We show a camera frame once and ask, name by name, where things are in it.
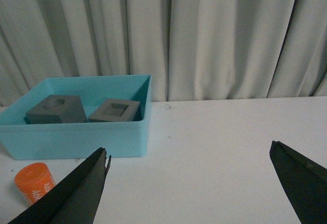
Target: gray block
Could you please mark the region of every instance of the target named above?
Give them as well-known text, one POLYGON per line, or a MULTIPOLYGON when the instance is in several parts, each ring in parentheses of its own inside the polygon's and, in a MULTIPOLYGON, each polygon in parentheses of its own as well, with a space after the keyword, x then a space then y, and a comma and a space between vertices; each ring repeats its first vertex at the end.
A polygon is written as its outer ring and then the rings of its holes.
POLYGON ((90 122, 127 122, 133 121, 139 101, 107 99, 89 116, 90 122))
POLYGON ((87 121, 81 98, 77 95, 49 95, 30 109, 26 117, 32 124, 87 121))

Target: turquoise plastic bin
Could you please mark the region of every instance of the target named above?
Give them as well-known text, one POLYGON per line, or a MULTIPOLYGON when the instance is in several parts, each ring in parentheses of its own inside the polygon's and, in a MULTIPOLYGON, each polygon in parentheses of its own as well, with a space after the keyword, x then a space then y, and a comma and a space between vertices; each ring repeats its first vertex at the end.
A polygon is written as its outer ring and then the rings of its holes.
POLYGON ((16 160, 86 158, 99 147, 143 156, 150 110, 150 75, 48 78, 0 114, 0 142, 16 160), (48 95, 79 95, 87 117, 108 98, 139 101, 141 113, 132 122, 27 124, 25 113, 48 95))

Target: square hole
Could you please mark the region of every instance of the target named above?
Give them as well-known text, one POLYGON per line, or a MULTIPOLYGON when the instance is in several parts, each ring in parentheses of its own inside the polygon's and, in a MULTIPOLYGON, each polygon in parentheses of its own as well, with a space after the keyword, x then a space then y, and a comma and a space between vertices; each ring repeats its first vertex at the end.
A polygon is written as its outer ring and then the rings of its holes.
POLYGON ((128 108, 125 104, 110 103, 102 112, 102 115, 120 117, 128 108))

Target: curtain fold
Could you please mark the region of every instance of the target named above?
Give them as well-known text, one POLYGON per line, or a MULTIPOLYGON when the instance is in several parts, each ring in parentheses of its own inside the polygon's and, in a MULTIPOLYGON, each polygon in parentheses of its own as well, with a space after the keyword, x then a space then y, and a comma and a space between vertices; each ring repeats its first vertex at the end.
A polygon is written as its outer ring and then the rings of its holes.
POLYGON ((153 101, 327 95, 327 0, 0 0, 0 105, 151 74, 153 101))
POLYGON ((268 97, 313 95, 326 75, 326 1, 296 1, 268 97))

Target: orange label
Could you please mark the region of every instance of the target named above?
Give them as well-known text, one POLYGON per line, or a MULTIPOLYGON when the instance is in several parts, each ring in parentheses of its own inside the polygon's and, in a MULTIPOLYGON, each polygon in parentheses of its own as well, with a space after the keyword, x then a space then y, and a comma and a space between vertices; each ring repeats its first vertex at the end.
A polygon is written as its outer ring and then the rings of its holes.
POLYGON ((41 199, 56 185, 44 163, 30 164, 23 168, 16 175, 15 183, 30 205, 41 199))

